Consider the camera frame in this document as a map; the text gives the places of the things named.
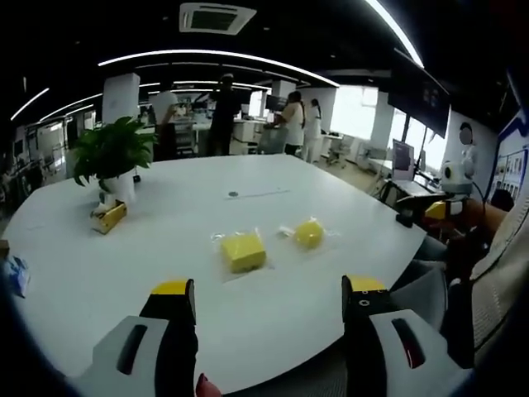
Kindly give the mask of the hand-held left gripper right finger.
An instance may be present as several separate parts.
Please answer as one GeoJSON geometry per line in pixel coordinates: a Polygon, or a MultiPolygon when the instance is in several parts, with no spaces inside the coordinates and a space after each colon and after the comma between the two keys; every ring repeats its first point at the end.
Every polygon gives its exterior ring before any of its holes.
{"type": "Polygon", "coordinates": [[[347,396],[455,396],[471,377],[447,340],[377,280],[341,279],[347,396]]]}

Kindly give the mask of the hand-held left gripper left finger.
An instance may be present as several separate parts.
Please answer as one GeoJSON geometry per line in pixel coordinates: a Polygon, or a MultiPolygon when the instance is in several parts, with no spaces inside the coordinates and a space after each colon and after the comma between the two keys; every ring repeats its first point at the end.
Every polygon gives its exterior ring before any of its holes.
{"type": "Polygon", "coordinates": [[[108,332],[70,383],[81,396],[194,396],[195,327],[194,281],[157,285],[140,314],[108,332]]]}

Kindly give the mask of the person's left hand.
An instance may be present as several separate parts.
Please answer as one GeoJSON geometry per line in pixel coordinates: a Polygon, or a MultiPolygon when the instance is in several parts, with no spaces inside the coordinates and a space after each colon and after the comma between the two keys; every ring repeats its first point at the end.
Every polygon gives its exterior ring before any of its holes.
{"type": "Polygon", "coordinates": [[[201,373],[195,386],[195,395],[197,397],[222,397],[222,392],[204,373],[201,373]]]}

